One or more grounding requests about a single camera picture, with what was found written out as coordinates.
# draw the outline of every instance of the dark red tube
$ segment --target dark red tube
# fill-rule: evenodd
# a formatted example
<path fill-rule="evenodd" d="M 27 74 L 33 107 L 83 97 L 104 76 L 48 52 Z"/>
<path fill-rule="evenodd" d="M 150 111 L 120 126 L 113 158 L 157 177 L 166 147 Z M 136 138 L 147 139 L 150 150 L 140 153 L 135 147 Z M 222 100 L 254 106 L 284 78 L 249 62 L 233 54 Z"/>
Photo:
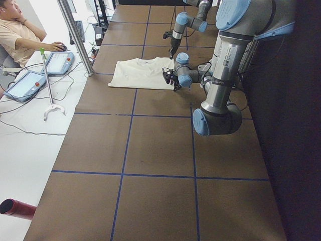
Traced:
<path fill-rule="evenodd" d="M 36 211 L 35 206 L 14 199 L 7 199 L 0 204 L 0 213 L 31 220 Z"/>

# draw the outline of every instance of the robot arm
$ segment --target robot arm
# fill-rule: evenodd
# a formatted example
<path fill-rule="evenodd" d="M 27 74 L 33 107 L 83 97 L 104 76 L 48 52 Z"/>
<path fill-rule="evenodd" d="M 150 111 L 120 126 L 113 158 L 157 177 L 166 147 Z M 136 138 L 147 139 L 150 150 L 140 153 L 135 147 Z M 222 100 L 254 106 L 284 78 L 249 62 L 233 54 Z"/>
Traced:
<path fill-rule="evenodd" d="M 189 16 L 186 12 L 179 13 L 176 17 L 175 26 L 172 33 L 166 32 L 164 39 L 171 37 L 170 59 L 173 58 L 182 40 L 185 27 L 204 32 L 207 27 L 206 17 L 212 6 L 213 0 L 184 0 L 186 4 L 190 4 L 199 8 L 196 17 Z"/>
<path fill-rule="evenodd" d="M 204 78 L 206 100 L 193 113 L 193 124 L 200 135 L 222 135 L 237 131 L 242 123 L 239 108 L 229 95 L 247 47 L 254 38 L 275 38 L 292 32 L 295 0 L 224 0 L 216 16 L 219 36 L 212 58 L 211 76 Z M 181 86 L 198 82 L 188 61 L 178 54 L 175 71 Z"/>

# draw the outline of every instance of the person's arm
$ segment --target person's arm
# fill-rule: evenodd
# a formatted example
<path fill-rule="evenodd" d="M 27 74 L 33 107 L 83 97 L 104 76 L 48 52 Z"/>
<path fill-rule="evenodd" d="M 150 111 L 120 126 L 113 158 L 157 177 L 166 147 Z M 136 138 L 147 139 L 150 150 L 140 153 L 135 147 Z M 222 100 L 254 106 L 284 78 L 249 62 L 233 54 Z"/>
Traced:
<path fill-rule="evenodd" d="M 62 49 L 62 42 L 55 42 L 52 44 L 45 44 L 29 39 L 24 39 L 24 38 L 17 38 L 16 40 L 16 47 L 24 47 L 26 49 L 34 49 L 34 50 L 39 50 L 39 48 L 44 48 L 45 51 L 63 51 Z"/>
<path fill-rule="evenodd" d="M 34 32 L 34 34 L 40 39 L 40 41 L 43 41 L 43 39 L 47 35 L 47 33 L 45 31 L 43 31 L 43 30 L 39 29 L 38 27 L 36 27 L 29 20 L 26 20 L 24 17 L 21 17 L 21 18 L 17 19 L 17 21 L 21 22 L 27 28 L 29 28 L 32 32 Z"/>

